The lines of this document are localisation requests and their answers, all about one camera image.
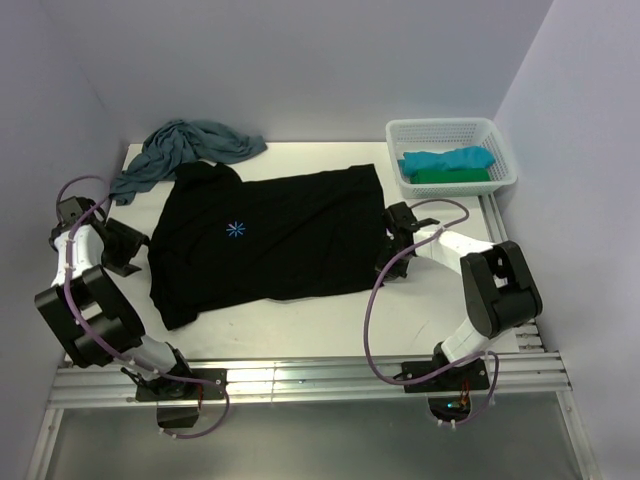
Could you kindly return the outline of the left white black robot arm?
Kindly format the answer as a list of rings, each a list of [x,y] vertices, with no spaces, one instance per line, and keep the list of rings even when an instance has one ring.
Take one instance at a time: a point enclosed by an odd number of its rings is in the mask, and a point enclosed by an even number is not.
[[[138,272],[131,260],[147,235],[113,219],[86,197],[56,205],[58,223],[49,243],[58,255],[52,285],[34,304],[71,362],[81,368],[118,364],[154,399],[183,399],[195,375],[179,352],[146,334],[132,304],[112,277]]]

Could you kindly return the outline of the black t shirt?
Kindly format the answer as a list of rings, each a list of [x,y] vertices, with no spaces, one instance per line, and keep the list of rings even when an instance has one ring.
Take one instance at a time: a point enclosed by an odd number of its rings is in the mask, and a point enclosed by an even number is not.
[[[177,330],[202,312],[372,288],[386,229],[373,165],[262,181],[177,168],[148,251],[150,298]]]

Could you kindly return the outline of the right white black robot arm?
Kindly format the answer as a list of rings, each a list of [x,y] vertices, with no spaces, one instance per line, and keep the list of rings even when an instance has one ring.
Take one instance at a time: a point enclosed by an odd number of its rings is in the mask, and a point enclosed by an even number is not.
[[[365,310],[363,347],[374,375],[390,385],[413,386],[434,379],[452,390],[468,374],[467,366],[495,353],[489,346],[504,333],[539,316],[543,302],[521,247],[513,241],[492,243],[455,232],[470,217],[467,207],[450,200],[463,216],[441,224],[419,220],[405,202],[383,213],[388,236],[378,260],[378,276]],[[466,316],[455,332],[434,349],[432,371],[412,378],[384,375],[376,366],[369,342],[370,321],[378,290],[386,280],[404,278],[414,258],[432,260],[460,276]]]

